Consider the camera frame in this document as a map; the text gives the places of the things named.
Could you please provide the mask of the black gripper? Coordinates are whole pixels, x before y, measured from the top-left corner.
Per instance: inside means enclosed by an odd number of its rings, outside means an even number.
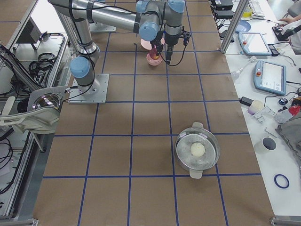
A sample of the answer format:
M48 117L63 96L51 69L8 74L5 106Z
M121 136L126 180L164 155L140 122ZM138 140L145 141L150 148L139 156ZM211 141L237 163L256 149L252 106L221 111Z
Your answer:
M163 50L164 42L161 42L163 35L158 35L154 40L150 41L151 51L161 53Z
M167 31L165 32L165 43L167 44L166 61L171 61L174 45L178 43L179 37L180 31L177 31L175 34L170 34Z

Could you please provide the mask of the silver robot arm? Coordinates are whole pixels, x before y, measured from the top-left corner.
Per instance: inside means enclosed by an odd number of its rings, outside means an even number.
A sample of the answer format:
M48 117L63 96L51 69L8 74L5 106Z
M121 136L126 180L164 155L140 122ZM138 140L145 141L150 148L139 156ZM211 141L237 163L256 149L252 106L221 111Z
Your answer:
M165 61L167 64L170 64L174 46L178 43L182 32L184 5L185 2L183 0L168 0L165 4L165 43L167 44Z
M95 0L51 0L50 4L72 23L67 34L76 37L78 57L71 61L70 70L77 83L75 89L84 96L101 91L97 73L101 50L95 42L99 35L91 33L90 24L103 23L139 34L147 41L160 41L167 11L166 2L155 0L139 1L137 12Z

